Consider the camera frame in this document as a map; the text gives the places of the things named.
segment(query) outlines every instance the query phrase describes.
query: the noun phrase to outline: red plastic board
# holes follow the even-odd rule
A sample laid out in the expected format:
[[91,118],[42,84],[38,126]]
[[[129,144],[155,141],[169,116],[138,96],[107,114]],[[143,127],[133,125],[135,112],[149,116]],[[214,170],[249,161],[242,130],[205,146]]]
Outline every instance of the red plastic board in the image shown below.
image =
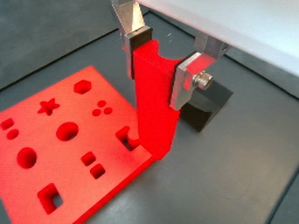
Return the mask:
[[2,112],[0,143],[14,223],[83,222],[155,161],[137,111],[93,66]]

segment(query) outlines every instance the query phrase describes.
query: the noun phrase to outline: rectangle hole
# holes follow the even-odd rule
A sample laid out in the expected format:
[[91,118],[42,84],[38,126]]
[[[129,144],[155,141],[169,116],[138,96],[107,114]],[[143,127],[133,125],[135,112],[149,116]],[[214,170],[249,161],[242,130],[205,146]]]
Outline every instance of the rectangle hole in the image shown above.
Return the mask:
[[129,131],[130,127],[125,127],[118,133],[117,138],[122,142],[122,144],[126,146],[126,148],[133,151],[139,146],[139,140],[133,140],[129,138]]
[[63,204],[63,199],[55,184],[49,184],[38,192],[38,197],[41,199],[42,206],[47,214],[51,214]]

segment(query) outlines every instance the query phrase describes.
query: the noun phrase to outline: small round hole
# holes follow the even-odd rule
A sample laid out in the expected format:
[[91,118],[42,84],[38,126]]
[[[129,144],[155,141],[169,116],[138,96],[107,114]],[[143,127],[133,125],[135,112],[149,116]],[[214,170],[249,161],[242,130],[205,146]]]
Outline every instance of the small round hole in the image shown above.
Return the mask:
[[98,102],[98,106],[99,106],[101,108],[103,108],[106,105],[107,105],[107,102],[106,102],[106,101],[99,101],[99,102]]
[[106,114],[106,115],[110,115],[111,113],[113,113],[113,108],[106,108],[106,109],[105,109],[105,114]]
[[35,163],[37,163],[37,152],[33,148],[23,148],[19,153],[18,153],[18,164],[25,168],[25,169],[30,169],[34,167]]
[[10,130],[10,132],[7,133],[7,139],[14,140],[15,138],[18,138],[19,136],[19,129],[13,129]]
[[94,111],[93,111],[94,116],[99,116],[101,113],[102,113],[102,110],[99,108],[94,109]]
[[66,122],[57,131],[57,137],[62,141],[70,141],[79,134],[79,125],[75,122]]

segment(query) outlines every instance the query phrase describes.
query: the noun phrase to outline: silver bolt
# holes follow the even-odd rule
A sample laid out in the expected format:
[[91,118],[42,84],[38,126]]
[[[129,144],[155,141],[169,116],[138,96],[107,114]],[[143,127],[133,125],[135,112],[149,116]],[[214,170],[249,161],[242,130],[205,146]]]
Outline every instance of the silver bolt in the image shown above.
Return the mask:
[[228,51],[228,50],[229,50],[229,47],[230,47],[229,44],[224,44],[222,51],[224,51],[224,52]]
[[206,90],[213,83],[213,76],[206,72],[202,71],[201,73],[193,76],[193,85],[202,90]]

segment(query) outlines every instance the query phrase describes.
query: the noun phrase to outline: black metal part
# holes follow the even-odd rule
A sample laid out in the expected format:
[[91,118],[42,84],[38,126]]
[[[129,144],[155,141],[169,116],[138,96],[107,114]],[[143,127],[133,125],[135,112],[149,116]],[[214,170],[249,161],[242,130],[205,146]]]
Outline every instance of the black metal part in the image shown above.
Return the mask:
[[135,79],[135,69],[134,69],[134,50],[142,46],[146,42],[149,42],[153,39],[154,36],[154,29],[151,27],[142,28],[133,33],[126,35],[126,38],[129,38],[130,41],[130,49],[126,49],[130,51],[130,57],[131,57],[131,78]]
[[182,119],[201,132],[220,113],[233,92],[217,81],[208,90],[197,88],[192,100],[182,107]]

